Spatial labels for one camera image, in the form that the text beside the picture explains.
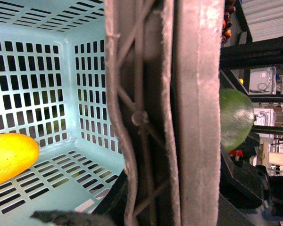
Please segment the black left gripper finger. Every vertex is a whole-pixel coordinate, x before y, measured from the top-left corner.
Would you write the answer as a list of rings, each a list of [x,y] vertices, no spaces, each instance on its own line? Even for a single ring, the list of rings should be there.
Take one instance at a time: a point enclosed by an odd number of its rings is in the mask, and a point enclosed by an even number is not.
[[[75,211],[35,211],[30,218],[57,226],[112,226],[113,220],[106,215]]]

